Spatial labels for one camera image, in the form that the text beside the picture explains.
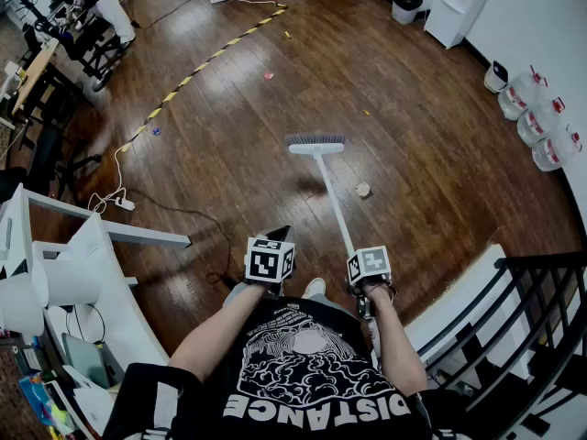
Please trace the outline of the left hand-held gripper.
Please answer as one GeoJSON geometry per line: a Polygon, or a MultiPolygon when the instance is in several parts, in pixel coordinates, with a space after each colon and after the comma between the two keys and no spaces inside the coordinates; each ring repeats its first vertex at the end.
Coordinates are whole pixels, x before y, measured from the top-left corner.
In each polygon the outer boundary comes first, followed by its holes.
{"type": "Polygon", "coordinates": [[[270,296],[280,296],[283,282],[293,273],[294,255],[292,242],[250,237],[244,260],[244,281],[261,285],[270,296]]]}

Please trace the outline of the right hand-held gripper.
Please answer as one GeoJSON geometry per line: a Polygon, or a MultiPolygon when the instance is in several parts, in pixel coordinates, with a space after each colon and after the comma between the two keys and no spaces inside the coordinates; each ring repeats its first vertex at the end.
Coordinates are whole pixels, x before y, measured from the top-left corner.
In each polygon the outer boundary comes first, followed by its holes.
{"type": "Polygon", "coordinates": [[[385,246],[358,249],[347,260],[347,272],[348,292],[355,297],[359,316],[365,321],[375,317],[366,289],[383,286],[391,294],[391,300],[397,294],[385,246]]]}

